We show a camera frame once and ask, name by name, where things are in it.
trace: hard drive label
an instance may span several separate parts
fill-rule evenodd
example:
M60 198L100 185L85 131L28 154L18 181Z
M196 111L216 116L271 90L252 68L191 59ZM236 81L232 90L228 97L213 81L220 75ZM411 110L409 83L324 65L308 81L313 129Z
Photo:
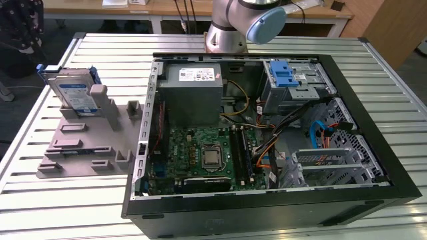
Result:
M89 96L89 89L85 84L60 84L58 90L68 104L70 104L80 116L93 116L98 108Z

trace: wooden desk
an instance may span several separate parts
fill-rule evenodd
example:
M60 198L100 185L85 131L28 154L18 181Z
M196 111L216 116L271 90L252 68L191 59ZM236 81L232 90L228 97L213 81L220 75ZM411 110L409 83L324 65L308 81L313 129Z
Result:
M102 9L102 0L42 0L44 16L46 19L84 19L84 20L149 20L153 34L161 34L161 21L179 21L180 16L173 0L151 0L147 5L129 4L128 8ZM328 37L337 38L347 21L353 17L344 7L343 11L331 10L333 0L325 0L325 7L312 7L305 12L307 24L332 25ZM177 1L179 9L185 15L184 1ZM189 2L188 14L192 16ZM193 1L197 21L212 20L212 0ZM303 13L288 15L287 23L299 24Z

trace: open computer tower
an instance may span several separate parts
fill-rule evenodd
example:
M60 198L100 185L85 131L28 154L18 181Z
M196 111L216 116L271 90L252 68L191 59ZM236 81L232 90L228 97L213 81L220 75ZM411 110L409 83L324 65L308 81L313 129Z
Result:
M328 55L159 53L123 218L151 238L345 225L420 192Z

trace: ram slot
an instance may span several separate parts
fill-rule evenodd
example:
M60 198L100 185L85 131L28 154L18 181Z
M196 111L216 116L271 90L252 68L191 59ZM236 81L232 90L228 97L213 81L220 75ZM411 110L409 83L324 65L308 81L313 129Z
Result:
M249 182L253 183L255 179L253 179L253 169L252 169L252 162L251 162L251 151L249 151L249 148L248 148L248 144L251 144L251 142L247 139L245 129L244 128L240 130L240 138L241 138L241 141L243 141L244 162L245 162L247 176L248 176Z
M241 186L249 181L248 167L245 161L245 142L241 138L241 130L236 128L229 129L229 146L231 157L233 163L235 181Z

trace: blue drive bay latch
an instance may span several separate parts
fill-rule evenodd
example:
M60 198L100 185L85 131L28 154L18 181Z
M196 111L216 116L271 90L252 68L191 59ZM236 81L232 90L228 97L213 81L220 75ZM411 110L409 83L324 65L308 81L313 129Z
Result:
M296 88L300 85L293 78L293 70L287 61L271 61L269 66L277 88Z

